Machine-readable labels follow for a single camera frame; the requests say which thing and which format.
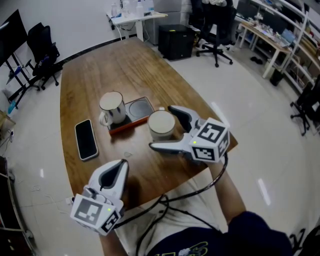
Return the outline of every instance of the person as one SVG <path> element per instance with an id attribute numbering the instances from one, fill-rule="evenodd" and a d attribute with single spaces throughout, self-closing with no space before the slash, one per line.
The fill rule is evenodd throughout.
<path id="1" fill-rule="evenodd" d="M 222 163 L 208 164 L 213 179 L 220 173 L 222 167 Z M 192 216 L 169 209 L 165 217 L 144 238 L 138 255 L 292 255 L 291 243 L 285 233 L 270 229 L 260 216 L 246 210 L 245 204 L 227 171 L 214 187 L 228 225 L 227 233 L 219 231 L 201 193 L 174 203 L 178 209 L 188 211 L 204 220 L 211 228 Z M 179 189 L 179 192 L 172 191 L 171 193 L 184 195 L 199 188 L 196 187 L 195 182 L 190 180 L 184 184 L 183 188 Z M 156 218 L 152 217 L 151 213 L 149 215 L 136 219 L 136 223 L 129 222 L 123 225 L 116 230 L 117 234 L 112 231 L 102 242 L 104 252 L 112 256 L 136 255 L 137 241 L 150 222 Z"/>

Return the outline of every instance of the person's arm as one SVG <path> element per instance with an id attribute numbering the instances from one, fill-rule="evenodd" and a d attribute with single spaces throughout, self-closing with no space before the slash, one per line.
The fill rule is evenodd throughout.
<path id="1" fill-rule="evenodd" d="M 104 255 L 128 256 L 114 230 L 107 236 L 100 236 L 100 240 Z"/>
<path id="2" fill-rule="evenodd" d="M 223 168 L 223 164 L 221 162 L 215 164 L 208 163 L 207 165 L 210 169 L 213 179 L 218 176 Z M 222 213 L 227 224 L 229 225 L 234 217 L 246 211 L 245 204 L 242 201 L 242 198 L 227 171 L 224 172 L 214 187 L 222 209 Z"/>

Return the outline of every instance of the shirt sleeve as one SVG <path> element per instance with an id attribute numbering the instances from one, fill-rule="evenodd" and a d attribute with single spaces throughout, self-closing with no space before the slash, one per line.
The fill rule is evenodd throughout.
<path id="1" fill-rule="evenodd" d="M 287 235 L 270 229 L 260 216 L 249 211 L 232 219 L 226 235 L 231 250 L 242 249 L 256 255 L 292 255 Z"/>

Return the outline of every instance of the black phone screen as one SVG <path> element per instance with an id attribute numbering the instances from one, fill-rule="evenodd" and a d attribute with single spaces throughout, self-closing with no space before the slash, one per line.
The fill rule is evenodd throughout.
<path id="1" fill-rule="evenodd" d="M 75 135 L 80 158 L 82 160 L 85 160 L 98 152 L 90 120 L 78 123 L 75 126 Z"/>

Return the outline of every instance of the mug handle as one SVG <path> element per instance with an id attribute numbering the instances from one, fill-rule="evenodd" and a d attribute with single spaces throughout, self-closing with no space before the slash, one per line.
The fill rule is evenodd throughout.
<path id="1" fill-rule="evenodd" d="M 111 118 L 108 118 L 108 115 L 105 112 L 100 113 L 99 122 L 102 126 L 110 126 L 113 123 Z"/>

